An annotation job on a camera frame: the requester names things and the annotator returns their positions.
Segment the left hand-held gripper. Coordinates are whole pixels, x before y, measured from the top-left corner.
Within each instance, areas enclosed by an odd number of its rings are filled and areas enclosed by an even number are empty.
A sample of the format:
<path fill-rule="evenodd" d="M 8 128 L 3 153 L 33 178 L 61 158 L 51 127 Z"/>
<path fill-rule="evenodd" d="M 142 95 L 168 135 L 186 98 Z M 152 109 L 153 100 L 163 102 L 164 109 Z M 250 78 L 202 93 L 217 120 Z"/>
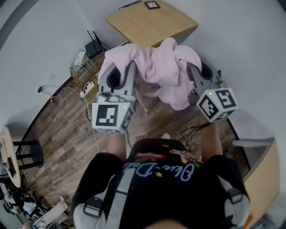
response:
<path fill-rule="evenodd" d="M 135 97 L 132 96 L 136 75 L 136 63 L 131 61 L 125 72 L 121 73 L 119 93 L 118 69 L 112 63 L 99 79 L 97 101 L 92 104 L 92 127 L 104 133 L 122 133 L 127 131 L 134 111 Z"/>

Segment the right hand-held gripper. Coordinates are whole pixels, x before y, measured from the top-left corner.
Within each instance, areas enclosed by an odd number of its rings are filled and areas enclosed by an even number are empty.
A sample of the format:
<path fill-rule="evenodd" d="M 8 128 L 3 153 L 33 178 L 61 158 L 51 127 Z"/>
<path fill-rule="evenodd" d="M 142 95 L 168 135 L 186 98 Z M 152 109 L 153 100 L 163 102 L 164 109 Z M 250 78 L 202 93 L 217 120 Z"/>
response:
<path fill-rule="evenodd" d="M 202 73 L 189 63 L 189 79 L 194 85 L 189 94 L 190 110 L 200 111 L 208 122 L 225 120 L 238 109 L 233 90 L 221 81 L 221 70 L 206 59 L 202 59 Z"/>

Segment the pink clothes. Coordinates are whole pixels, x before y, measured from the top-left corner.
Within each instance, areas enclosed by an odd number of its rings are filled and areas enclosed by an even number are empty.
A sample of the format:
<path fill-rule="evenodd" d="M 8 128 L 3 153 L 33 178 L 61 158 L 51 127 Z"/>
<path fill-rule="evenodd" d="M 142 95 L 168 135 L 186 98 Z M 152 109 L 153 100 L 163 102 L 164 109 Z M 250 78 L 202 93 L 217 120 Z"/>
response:
<path fill-rule="evenodd" d="M 132 61 L 145 82 L 160 86 L 157 91 L 148 92 L 147 97 L 158 97 L 174 110 L 184 110 L 190 105 L 188 95 L 195 87 L 187 73 L 187 64 L 202 71 L 201 59 L 191 47 L 178 45 L 174 38 L 166 38 L 159 47 L 143 50 L 132 43 L 115 47 L 105 52 L 98 79 L 111 64 L 124 75 Z"/>

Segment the person's right forearm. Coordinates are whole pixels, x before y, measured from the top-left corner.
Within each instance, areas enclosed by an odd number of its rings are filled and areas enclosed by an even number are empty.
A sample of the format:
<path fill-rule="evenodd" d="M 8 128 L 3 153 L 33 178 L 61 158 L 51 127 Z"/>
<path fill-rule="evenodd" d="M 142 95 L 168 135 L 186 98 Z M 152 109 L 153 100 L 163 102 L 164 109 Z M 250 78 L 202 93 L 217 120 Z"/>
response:
<path fill-rule="evenodd" d="M 210 123 L 201 132 L 202 161 L 207 162 L 213 156 L 222 156 L 223 148 L 219 137 L 217 123 Z"/>

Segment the person's left forearm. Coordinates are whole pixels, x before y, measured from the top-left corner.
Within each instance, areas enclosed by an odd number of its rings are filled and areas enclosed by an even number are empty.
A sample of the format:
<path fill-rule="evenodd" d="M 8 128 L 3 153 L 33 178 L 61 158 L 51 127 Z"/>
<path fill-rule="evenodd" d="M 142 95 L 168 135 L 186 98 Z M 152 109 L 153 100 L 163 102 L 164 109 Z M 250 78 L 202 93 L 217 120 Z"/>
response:
<path fill-rule="evenodd" d="M 108 135 L 106 152 L 114 154 L 123 162 L 127 159 L 125 134 L 113 133 Z"/>

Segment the white power strip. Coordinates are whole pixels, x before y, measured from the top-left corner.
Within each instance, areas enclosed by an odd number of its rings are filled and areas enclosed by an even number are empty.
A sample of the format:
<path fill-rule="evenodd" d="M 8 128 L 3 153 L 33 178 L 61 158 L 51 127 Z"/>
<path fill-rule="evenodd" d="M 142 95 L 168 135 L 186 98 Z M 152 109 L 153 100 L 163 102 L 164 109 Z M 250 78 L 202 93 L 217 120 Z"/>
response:
<path fill-rule="evenodd" d="M 80 92 L 80 97 L 84 98 L 94 87 L 95 85 L 92 81 L 87 82 L 84 86 L 84 89 Z"/>

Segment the black router with antennas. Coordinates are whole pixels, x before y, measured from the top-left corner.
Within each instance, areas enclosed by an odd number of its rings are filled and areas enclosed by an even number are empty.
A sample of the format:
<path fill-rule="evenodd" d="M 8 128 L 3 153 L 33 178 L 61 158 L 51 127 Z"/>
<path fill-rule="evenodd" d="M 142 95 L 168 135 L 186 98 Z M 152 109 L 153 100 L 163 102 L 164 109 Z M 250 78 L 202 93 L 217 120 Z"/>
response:
<path fill-rule="evenodd" d="M 95 31 L 93 31 L 95 39 L 93 39 L 89 31 L 87 31 L 87 33 L 89 34 L 92 41 L 88 43 L 87 45 L 85 45 L 85 49 L 86 49 L 88 58 L 93 59 L 94 57 L 102 53 L 102 45 Z"/>

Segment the white flat network device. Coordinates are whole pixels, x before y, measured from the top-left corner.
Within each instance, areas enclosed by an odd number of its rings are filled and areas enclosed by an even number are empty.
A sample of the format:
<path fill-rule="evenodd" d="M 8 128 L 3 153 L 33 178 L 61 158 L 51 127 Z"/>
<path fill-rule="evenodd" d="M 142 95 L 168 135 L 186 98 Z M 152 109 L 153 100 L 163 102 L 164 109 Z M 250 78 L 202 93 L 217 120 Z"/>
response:
<path fill-rule="evenodd" d="M 73 61 L 74 65 L 78 65 L 78 66 L 81 66 L 82 64 L 85 63 L 85 60 L 86 60 L 86 51 L 82 51 L 82 52 L 79 52 L 78 55 L 76 56 L 75 60 Z"/>

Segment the square wooden table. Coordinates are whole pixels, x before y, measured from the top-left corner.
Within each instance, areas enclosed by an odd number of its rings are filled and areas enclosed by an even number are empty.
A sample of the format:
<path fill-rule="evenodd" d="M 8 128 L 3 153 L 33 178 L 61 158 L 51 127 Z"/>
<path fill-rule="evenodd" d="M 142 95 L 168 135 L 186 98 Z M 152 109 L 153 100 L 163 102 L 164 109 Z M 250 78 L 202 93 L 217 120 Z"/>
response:
<path fill-rule="evenodd" d="M 198 23 L 182 11 L 162 0 L 155 2 L 159 8 L 148 9 L 144 2 L 139 2 L 105 20 L 140 49 L 157 47 L 169 37 L 184 40 L 197 29 Z"/>

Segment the grey flat panel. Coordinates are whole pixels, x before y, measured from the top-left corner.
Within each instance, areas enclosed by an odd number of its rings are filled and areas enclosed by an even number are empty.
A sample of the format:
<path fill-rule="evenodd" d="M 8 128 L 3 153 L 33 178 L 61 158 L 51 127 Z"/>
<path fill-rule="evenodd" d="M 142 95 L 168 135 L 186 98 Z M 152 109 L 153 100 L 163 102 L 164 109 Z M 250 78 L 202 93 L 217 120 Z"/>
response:
<path fill-rule="evenodd" d="M 243 148 L 258 148 L 258 147 L 268 147 L 275 141 L 275 138 L 266 139 L 240 139 L 234 140 L 232 144 L 237 147 Z"/>

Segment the black stool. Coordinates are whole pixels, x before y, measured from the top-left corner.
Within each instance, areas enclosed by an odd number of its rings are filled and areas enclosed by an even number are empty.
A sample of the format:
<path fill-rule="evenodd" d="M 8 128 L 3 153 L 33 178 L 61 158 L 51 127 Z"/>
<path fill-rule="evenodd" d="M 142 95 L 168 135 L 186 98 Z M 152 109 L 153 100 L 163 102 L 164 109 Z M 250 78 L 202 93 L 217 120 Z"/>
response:
<path fill-rule="evenodd" d="M 22 164 L 18 166 L 19 170 L 26 170 L 34 167 L 41 168 L 44 165 L 44 155 L 40 143 L 37 140 L 13 141 L 13 146 L 17 146 L 16 158 L 21 160 Z M 29 146 L 29 153 L 22 154 L 21 147 Z M 25 164 L 24 159 L 31 158 L 32 163 Z"/>

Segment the long wooden desk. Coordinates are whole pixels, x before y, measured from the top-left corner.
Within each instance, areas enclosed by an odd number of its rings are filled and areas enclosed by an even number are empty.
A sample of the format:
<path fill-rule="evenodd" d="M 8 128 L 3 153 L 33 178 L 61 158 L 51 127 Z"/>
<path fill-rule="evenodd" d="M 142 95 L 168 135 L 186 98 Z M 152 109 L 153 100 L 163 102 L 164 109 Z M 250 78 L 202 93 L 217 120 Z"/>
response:
<path fill-rule="evenodd" d="M 244 228 L 249 229 L 267 212 L 280 191 L 280 166 L 275 140 L 269 143 L 244 178 L 244 185 L 250 198 L 250 216 Z"/>

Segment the person's black printed t-shirt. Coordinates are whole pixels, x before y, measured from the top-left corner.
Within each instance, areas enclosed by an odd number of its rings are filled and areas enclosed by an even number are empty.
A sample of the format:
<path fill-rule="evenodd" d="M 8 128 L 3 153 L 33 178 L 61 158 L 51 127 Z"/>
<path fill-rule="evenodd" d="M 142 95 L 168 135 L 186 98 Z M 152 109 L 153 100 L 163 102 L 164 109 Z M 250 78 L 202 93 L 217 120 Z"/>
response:
<path fill-rule="evenodd" d="M 225 204 L 248 197 L 235 160 L 217 155 L 202 162 L 177 140 L 143 139 L 125 162 L 111 153 L 91 160 L 72 199 L 73 218 L 88 198 L 102 192 L 102 211 L 108 215 L 128 169 L 135 172 L 119 229 L 144 229 L 162 220 L 188 229 L 230 229 L 234 217 L 225 214 Z"/>

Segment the round wooden table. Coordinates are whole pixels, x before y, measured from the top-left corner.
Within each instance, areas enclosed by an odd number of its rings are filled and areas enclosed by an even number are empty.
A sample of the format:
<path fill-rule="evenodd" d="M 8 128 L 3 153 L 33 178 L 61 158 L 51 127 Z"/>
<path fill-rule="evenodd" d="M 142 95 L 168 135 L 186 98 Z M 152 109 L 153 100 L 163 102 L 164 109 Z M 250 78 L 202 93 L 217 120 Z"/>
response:
<path fill-rule="evenodd" d="M 21 175 L 16 157 L 16 151 L 10 131 L 7 127 L 3 127 L 0 133 L 0 152 L 2 163 L 7 171 L 9 178 L 16 187 L 21 186 Z"/>

